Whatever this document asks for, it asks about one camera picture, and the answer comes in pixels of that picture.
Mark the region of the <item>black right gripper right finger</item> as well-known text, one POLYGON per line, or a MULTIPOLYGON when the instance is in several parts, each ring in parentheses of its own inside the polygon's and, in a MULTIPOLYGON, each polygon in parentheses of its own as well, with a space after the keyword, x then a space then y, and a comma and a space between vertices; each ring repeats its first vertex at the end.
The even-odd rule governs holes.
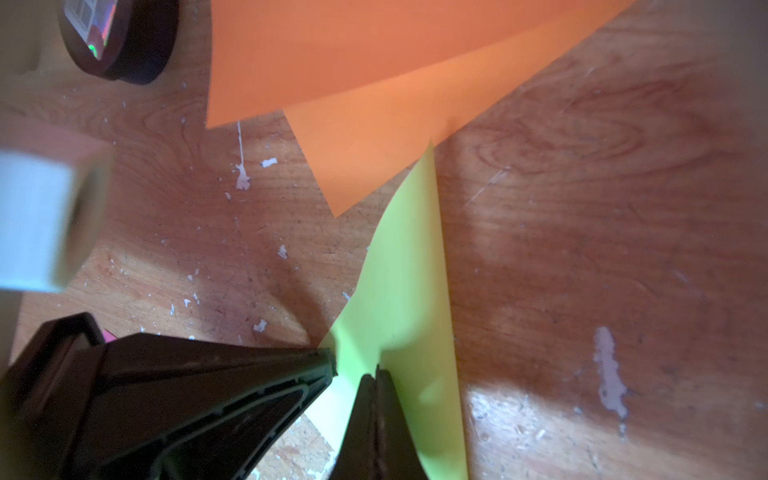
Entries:
POLYGON ((376 478, 427 479, 389 371, 376 371, 376 478))

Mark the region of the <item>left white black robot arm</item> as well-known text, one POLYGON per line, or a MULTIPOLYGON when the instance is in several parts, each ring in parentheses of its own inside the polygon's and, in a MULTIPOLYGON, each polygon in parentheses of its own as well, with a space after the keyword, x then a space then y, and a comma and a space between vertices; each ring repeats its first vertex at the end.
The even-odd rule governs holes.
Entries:
MULTIPOLYGON (((88 258, 110 144, 1 118, 1 350, 23 294, 61 292, 88 258)), ((331 384, 326 349, 258 349, 137 333, 94 317, 43 323, 1 362, 5 479, 245 479, 331 384)))

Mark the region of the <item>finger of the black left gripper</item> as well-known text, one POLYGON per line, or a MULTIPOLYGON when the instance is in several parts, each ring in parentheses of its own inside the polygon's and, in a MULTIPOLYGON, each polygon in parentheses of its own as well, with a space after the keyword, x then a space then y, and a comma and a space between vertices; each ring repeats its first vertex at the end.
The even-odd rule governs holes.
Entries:
POLYGON ((327 349, 43 323, 1 381, 5 479, 244 479, 331 384, 327 349))

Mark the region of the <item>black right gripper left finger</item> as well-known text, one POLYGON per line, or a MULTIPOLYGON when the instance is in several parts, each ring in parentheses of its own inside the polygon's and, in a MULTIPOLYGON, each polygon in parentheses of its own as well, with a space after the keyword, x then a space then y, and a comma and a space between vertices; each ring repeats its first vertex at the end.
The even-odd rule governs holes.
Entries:
POLYGON ((379 479, 377 442, 377 383, 365 374, 330 479, 379 479))

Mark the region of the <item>orange square paper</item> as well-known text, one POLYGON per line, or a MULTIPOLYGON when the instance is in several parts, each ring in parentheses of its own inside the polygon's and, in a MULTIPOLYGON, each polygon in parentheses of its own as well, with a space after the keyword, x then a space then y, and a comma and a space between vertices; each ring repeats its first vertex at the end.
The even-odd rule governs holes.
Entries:
POLYGON ((340 215, 623 1, 215 1, 207 124, 282 111, 340 215))

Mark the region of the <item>green square paper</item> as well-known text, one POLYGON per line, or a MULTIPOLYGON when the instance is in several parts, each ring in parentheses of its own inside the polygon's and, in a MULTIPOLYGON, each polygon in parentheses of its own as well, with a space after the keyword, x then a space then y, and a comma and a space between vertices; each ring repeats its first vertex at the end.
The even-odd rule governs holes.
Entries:
POLYGON ((394 381, 430 479, 468 476, 434 150, 427 148, 392 197, 353 295, 321 343, 338 375, 308 418, 340 450, 361 378, 394 381))

